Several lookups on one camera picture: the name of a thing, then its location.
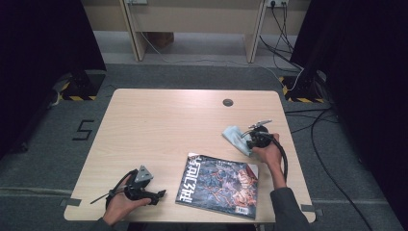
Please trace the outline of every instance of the black backdrop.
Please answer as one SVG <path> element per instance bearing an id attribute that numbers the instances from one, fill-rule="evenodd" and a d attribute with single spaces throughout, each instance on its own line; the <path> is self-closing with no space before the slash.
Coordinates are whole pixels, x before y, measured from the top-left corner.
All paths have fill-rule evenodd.
<path id="1" fill-rule="evenodd" d="M 406 230 L 407 12 L 405 0 L 312 0 L 292 59 L 326 73 L 350 141 Z"/>
<path id="2" fill-rule="evenodd" d="M 35 126 L 69 72 L 106 70 L 80 0 L 0 2 L 0 158 Z"/>

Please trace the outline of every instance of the person's right hand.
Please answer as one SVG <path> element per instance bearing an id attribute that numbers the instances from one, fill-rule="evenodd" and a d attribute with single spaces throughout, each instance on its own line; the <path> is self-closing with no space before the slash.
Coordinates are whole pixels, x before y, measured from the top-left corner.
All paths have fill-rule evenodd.
<path id="1" fill-rule="evenodd" d="M 276 133 L 272 135 L 279 142 L 279 134 Z M 258 154 L 263 163 L 267 164 L 270 174 L 272 175 L 273 187 L 275 189 L 287 187 L 281 168 L 282 154 L 279 148 L 271 142 L 268 146 L 263 148 L 253 147 L 252 151 Z"/>
<path id="2" fill-rule="evenodd" d="M 272 135 L 277 141 L 279 141 L 279 134 L 275 133 Z M 282 154 L 273 142 L 263 148 L 253 147 L 252 151 L 258 154 L 258 156 L 261 158 L 261 161 L 267 164 L 269 168 L 281 167 Z"/>

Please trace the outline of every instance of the black cable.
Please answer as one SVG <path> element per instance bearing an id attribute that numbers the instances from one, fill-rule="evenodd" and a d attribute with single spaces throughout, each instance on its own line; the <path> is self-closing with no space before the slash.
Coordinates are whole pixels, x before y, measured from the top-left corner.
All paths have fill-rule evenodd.
<path id="1" fill-rule="evenodd" d="M 325 119 L 325 118 L 330 117 L 330 116 L 334 116 L 334 115 L 328 115 L 328 116 L 326 116 L 326 117 L 324 117 L 324 118 L 322 118 L 322 119 L 320 119 L 320 120 L 325 120 L 325 121 L 327 121 L 327 122 L 332 122 L 332 123 L 339 123 L 339 122 L 336 122 L 336 121 L 331 121 L 331 120 Z M 294 130 L 294 131 L 291 131 L 291 134 L 294 134 L 294 133 L 296 133 L 296 132 L 300 132 L 300 131 L 302 131 L 302 130 L 305 130 L 305 129 L 307 129 L 307 128 L 310 128 L 310 127 L 312 127 L 312 125 L 313 125 L 313 123 L 310 124 L 310 125 L 308 125 L 308 126 L 306 126 L 306 127 L 303 127 L 303 128 L 300 128 L 300 129 L 297 129 L 297 130 Z"/>
<path id="2" fill-rule="evenodd" d="M 116 186 L 115 186 L 112 190 L 109 190 L 108 193 L 106 193 L 106 194 L 104 194 L 104 195 L 102 195 L 102 196 L 96 198 L 96 199 L 93 200 L 90 204 L 95 203 L 96 201 L 102 199 L 102 198 L 105 197 L 106 195 L 109 195 L 109 196 L 111 196 L 111 197 L 114 197 L 116 194 L 122 193 L 122 192 L 117 192 L 117 188 L 119 188 L 120 184 L 122 183 L 122 181 L 124 181 L 124 180 L 126 179 L 127 176 L 132 175 L 133 173 L 135 173 L 134 170 L 129 171 L 126 175 L 124 175 L 124 176 L 122 177 L 122 179 L 119 180 L 119 182 L 117 182 Z"/>
<path id="3" fill-rule="evenodd" d="M 276 43 L 276 46 L 275 46 L 275 47 L 272 47 L 272 46 L 268 45 L 268 44 L 262 39 L 262 37 L 260 37 L 260 39 L 261 39 L 262 43 L 267 47 L 267 49 L 268 49 L 270 52 L 272 52 L 274 55 L 279 56 L 279 58 L 281 58 L 282 60 L 286 61 L 288 64 L 294 66 L 295 68 L 297 68 L 297 69 L 299 69 L 299 70 L 302 69 L 298 64 L 291 63 L 290 60 L 288 60 L 286 57 L 284 57 L 283 55 L 281 55 L 281 54 L 279 54 L 279 53 L 277 52 L 277 51 L 281 51 L 281 50 L 279 50 L 279 49 L 276 48 L 276 47 L 277 47 L 277 44 L 279 43 L 279 40 L 278 40 L 278 42 Z M 273 62 L 274 62 L 274 64 L 275 64 L 276 68 L 278 68 L 278 69 L 280 69 L 280 70 L 283 70 L 283 71 L 298 72 L 298 71 L 292 71 L 292 70 L 287 70 L 287 69 L 282 69 L 282 68 L 280 68 L 280 67 L 276 64 L 274 55 L 273 55 Z"/>
<path id="4" fill-rule="evenodd" d="M 364 221 L 364 223 L 366 224 L 367 228 L 368 228 L 369 230 L 372 230 L 372 228 L 371 228 L 369 222 L 366 220 L 366 218 L 364 217 L 364 215 L 363 215 L 363 214 L 361 213 L 361 211 L 357 208 L 357 206 L 354 204 L 354 202 L 351 200 L 351 198 L 345 193 L 345 191 L 342 189 L 342 187 L 340 187 L 340 185 L 337 183 L 337 181 L 334 179 L 334 177 L 330 174 L 330 172 L 328 171 L 326 165 L 323 163 L 323 161 L 322 161 L 322 159 L 321 159 L 321 157 L 320 157 L 320 154 L 319 154 L 319 152 L 318 152 L 318 149 L 316 148 L 315 139 L 314 139 L 314 136 L 313 136 L 313 132 L 314 132 L 314 129 L 315 129 L 315 125 L 316 125 L 316 123 L 319 121 L 319 118 L 320 118 L 321 116 L 323 116 L 323 114 L 325 114 L 328 110 L 329 110 L 329 109 L 324 110 L 323 112 L 321 112 L 321 113 L 319 114 L 319 116 L 316 118 L 316 120 L 314 121 L 314 123 L 312 124 L 312 129 L 311 129 L 310 135 L 311 135 L 311 139 L 312 139 L 313 148 L 314 148 L 315 153 L 316 153 L 316 155 L 318 156 L 318 159 L 319 159 L 319 161 L 320 161 L 320 164 L 321 164 L 321 166 L 323 167 L 323 169 L 324 169 L 324 171 L 326 172 L 326 174 L 329 176 L 329 178 L 332 180 L 332 182 L 336 185 L 336 187 L 339 189 L 339 191 L 342 192 L 342 194 L 343 194 L 343 195 L 345 196 L 345 198 L 350 202 L 350 204 L 354 207 L 354 209 L 355 209 L 355 210 L 357 211 L 357 213 L 360 215 L 361 219 L 362 219 L 362 220 Z"/>
<path id="5" fill-rule="evenodd" d="M 286 152 L 283 149 L 283 146 L 280 144 L 279 141 L 276 140 L 276 138 L 272 134 L 264 133 L 264 132 L 258 132 L 258 134 L 269 139 L 279 149 L 282 159 L 283 159 L 283 177 L 285 178 L 285 182 L 286 182 L 286 180 L 288 179 L 288 156 L 286 155 Z"/>
<path id="6" fill-rule="evenodd" d="M 270 49 L 272 49 L 273 51 L 279 51 L 279 52 L 284 52 L 284 53 L 292 54 L 292 52 L 290 52 L 290 51 L 277 49 L 277 48 L 274 48 L 273 46 L 267 44 L 267 43 L 264 41 L 264 39 L 262 38 L 262 36 L 259 36 L 259 39 L 261 39 L 261 41 L 262 41 L 262 42 L 264 43 L 264 45 L 268 48 L 269 51 L 271 51 Z"/>
<path id="7" fill-rule="evenodd" d="M 306 110 L 288 111 L 288 112 L 285 112 L 285 115 L 294 114 L 294 113 L 321 112 L 321 111 L 330 110 L 330 109 L 331 109 L 331 107 L 325 108 L 325 109 L 306 109 Z"/>
<path id="8" fill-rule="evenodd" d="M 271 8 L 271 11 L 272 11 L 273 18 L 275 19 L 276 24 L 278 25 L 278 28 L 279 28 L 279 31 L 280 31 L 280 36 L 279 36 L 279 39 L 278 39 L 278 41 L 276 42 L 276 45 L 275 45 L 274 48 L 272 48 L 271 46 L 267 45 L 267 44 L 262 40 L 262 38 L 261 38 L 261 41 L 267 46 L 267 48 L 269 49 L 269 51 L 273 53 L 273 56 L 272 56 L 272 58 L 273 58 L 273 63 L 275 64 L 275 66 L 276 66 L 278 69 L 283 70 L 283 71 L 290 71 L 290 70 L 282 69 L 282 68 L 280 68 L 280 67 L 277 65 L 276 60 L 275 60 L 275 55 L 277 55 L 277 56 L 278 56 L 279 58 L 281 58 L 282 60 L 286 61 L 288 64 L 291 64 L 292 66 L 296 67 L 297 69 L 302 70 L 302 68 L 301 68 L 299 65 L 292 63 L 291 61 L 289 61 L 288 59 L 286 59 L 284 56 L 282 56 L 281 54 L 279 54 L 279 53 L 277 52 L 277 50 L 278 50 L 277 47 L 278 47 L 279 42 L 280 42 L 281 39 L 288 45 L 288 48 L 289 48 L 289 50 L 290 50 L 290 52 L 289 52 L 290 54 L 292 54 L 292 50 L 293 50 L 293 47 L 292 47 L 291 43 L 289 42 L 288 36 L 287 36 L 287 34 L 286 34 L 286 18 L 287 18 L 287 11 L 285 10 L 286 8 L 284 8 L 284 24 L 283 24 L 283 27 L 281 27 L 281 25 L 280 25 L 280 23 L 279 23 L 279 21 L 278 21 L 276 15 L 275 15 L 275 13 L 274 13 L 274 11 L 273 11 L 273 9 L 274 9 L 274 1 L 272 1 L 270 8 Z"/>
<path id="9" fill-rule="evenodd" d="M 286 155 L 285 150 L 283 149 L 282 145 L 279 143 L 279 141 L 276 140 L 274 136 L 272 136 L 272 142 L 278 147 L 282 159 L 283 159 L 283 177 L 285 178 L 285 182 L 288 178 L 288 157 Z"/>
<path id="10" fill-rule="evenodd" d="M 286 20 L 288 19 L 288 5 L 286 4 L 286 2 L 283 2 L 282 5 L 283 5 L 283 28 L 285 32 L 284 35 L 285 35 L 289 50 L 293 52 L 293 47 L 291 45 L 291 42 L 288 39 L 288 32 L 286 31 Z"/>
<path id="11" fill-rule="evenodd" d="M 289 40 L 288 40 L 288 36 L 285 34 L 285 29 L 284 29 L 283 27 L 281 27 L 281 25 L 280 25 L 280 23 L 279 23 L 279 20 L 278 20 L 278 18 L 276 17 L 275 12 L 273 11 L 273 9 L 274 9 L 274 8 L 271 7 L 272 15 L 273 15 L 273 18 L 274 18 L 275 21 L 276 21 L 276 24 L 278 25 L 278 28 L 279 28 L 280 33 L 281 33 L 281 35 L 280 35 L 279 38 L 282 38 L 282 37 L 283 37 L 282 40 L 288 45 L 288 47 L 291 47 L 291 49 L 293 49 L 291 43 L 290 43 Z M 286 13 L 285 13 L 285 9 L 284 9 L 284 26 L 286 27 Z"/>

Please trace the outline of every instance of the electrical outlet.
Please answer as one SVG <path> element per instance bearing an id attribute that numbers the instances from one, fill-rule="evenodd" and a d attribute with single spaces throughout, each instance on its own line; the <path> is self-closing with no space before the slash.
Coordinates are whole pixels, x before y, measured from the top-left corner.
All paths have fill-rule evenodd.
<path id="1" fill-rule="evenodd" d="M 270 7 L 270 3 L 274 1 L 275 2 L 275 8 L 282 8 L 284 4 L 288 6 L 289 0 L 268 0 L 268 7 Z"/>

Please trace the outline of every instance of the magazine cover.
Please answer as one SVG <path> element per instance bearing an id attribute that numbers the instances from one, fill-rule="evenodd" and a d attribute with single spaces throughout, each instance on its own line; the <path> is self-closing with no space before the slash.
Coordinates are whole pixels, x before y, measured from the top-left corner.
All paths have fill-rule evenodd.
<path id="1" fill-rule="evenodd" d="M 189 153 L 176 203 L 255 219 L 256 165 Z"/>

